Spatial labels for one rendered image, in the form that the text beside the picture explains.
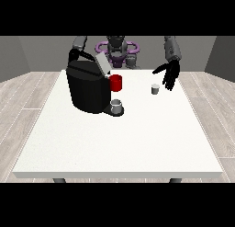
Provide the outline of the red pod holder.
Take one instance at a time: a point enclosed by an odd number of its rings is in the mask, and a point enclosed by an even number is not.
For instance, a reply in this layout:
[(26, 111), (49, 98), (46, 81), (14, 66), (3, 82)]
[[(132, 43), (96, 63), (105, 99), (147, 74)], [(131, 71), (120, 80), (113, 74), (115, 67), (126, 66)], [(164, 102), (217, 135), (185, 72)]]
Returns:
[(119, 74), (112, 74), (109, 76), (110, 90), (118, 92), (122, 89), (122, 76)]

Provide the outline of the pale grey machine lid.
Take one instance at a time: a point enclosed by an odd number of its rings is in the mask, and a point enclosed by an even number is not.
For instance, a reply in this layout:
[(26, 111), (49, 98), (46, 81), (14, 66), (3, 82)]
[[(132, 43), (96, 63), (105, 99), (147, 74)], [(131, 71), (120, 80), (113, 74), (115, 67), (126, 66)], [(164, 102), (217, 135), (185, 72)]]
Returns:
[(95, 56), (95, 60), (100, 68), (100, 71), (102, 72), (103, 75), (107, 75), (110, 70), (111, 70), (111, 66), (105, 56), (105, 54), (103, 52), (98, 53)]

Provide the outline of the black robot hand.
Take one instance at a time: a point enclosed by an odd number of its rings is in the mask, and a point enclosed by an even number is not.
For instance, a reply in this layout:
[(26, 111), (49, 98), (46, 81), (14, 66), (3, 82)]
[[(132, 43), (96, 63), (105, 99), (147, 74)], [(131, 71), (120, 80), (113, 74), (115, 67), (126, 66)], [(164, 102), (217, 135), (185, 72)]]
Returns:
[(78, 49), (71, 49), (69, 52), (68, 62), (77, 61), (80, 56), (84, 57), (86, 60), (92, 62), (95, 61), (95, 58), (91, 54), (84, 51), (79, 51)]
[(168, 63), (164, 63), (157, 67), (152, 73), (158, 74), (165, 71), (162, 84), (167, 90), (172, 91), (174, 87), (175, 80), (178, 78), (180, 73), (180, 63), (178, 60), (171, 60)]

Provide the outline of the black coffee machine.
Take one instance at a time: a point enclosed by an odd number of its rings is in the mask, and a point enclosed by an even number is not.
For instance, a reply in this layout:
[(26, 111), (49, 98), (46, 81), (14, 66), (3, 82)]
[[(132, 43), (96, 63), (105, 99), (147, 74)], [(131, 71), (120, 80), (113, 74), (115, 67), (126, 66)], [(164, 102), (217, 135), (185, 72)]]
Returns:
[(111, 112), (111, 93), (109, 76), (102, 75), (96, 62), (72, 61), (66, 69), (68, 85), (73, 105), (86, 113), (106, 113), (119, 117), (122, 112)]

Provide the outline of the small grey cup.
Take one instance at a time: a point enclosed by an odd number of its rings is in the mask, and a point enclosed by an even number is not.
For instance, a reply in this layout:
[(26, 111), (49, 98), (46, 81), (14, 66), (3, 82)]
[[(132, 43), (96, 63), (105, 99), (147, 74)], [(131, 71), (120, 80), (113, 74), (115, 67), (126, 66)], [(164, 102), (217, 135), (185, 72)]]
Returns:
[(122, 102), (119, 99), (113, 99), (110, 102), (111, 112), (114, 114), (119, 114), (122, 112)]

